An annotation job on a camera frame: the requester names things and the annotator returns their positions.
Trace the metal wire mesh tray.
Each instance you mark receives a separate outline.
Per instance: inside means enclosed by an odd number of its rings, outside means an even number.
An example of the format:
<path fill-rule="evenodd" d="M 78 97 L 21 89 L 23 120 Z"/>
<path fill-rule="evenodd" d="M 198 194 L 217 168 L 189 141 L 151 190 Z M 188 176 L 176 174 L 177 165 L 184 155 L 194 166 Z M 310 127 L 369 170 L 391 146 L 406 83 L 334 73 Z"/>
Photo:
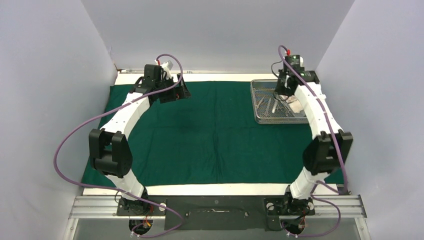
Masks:
<path fill-rule="evenodd" d="M 303 110 L 295 109 L 294 96 L 283 100 L 275 93 L 276 79 L 254 79 L 250 82 L 255 121 L 259 124 L 307 124 Z"/>

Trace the steel tweezers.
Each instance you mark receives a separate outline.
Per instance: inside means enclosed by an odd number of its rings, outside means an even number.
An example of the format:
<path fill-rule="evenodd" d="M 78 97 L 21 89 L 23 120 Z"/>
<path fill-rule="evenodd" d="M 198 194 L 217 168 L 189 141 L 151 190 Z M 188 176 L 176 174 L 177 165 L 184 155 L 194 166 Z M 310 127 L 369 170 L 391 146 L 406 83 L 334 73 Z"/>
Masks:
<path fill-rule="evenodd" d="M 274 104 L 273 104 L 273 107 L 272 107 L 272 109 L 271 109 L 271 113 L 272 114 L 275 114 L 275 113 L 277 113 L 279 111 L 279 101 L 278 100 L 274 100 Z"/>

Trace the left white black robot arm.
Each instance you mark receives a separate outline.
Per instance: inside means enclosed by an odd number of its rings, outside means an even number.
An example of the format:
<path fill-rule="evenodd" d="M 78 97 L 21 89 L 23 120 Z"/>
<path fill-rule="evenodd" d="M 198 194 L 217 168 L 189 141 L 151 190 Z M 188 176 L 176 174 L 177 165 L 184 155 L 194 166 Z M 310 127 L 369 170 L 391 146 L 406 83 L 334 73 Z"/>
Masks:
<path fill-rule="evenodd" d="M 88 135 L 91 167 L 122 189 L 119 205 L 136 215 L 151 210 L 148 191 L 132 171 L 133 155 L 128 137 L 155 101 L 173 102 L 191 97 L 184 81 L 175 85 L 171 75 L 173 63 L 147 64 L 144 75 L 129 90 L 122 108 L 100 129 Z"/>

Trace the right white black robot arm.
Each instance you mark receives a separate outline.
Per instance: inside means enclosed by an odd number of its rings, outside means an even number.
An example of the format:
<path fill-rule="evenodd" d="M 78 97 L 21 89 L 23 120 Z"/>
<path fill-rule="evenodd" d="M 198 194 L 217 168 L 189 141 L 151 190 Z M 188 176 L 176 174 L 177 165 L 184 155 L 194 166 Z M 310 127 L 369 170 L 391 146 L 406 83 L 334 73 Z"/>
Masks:
<path fill-rule="evenodd" d="M 344 184 L 340 192 L 345 194 L 349 184 L 345 163 L 353 144 L 353 135 L 344 131 L 334 119 L 316 73 L 302 68 L 295 71 L 281 69 L 275 92 L 286 99 L 295 98 L 305 113 L 312 136 L 302 154 L 302 170 L 289 185 L 289 196 L 282 201 L 283 209 L 289 214 L 297 213 L 303 204 L 307 205 L 312 200 L 318 185 L 339 193 L 325 182 L 337 170 L 341 170 Z"/>

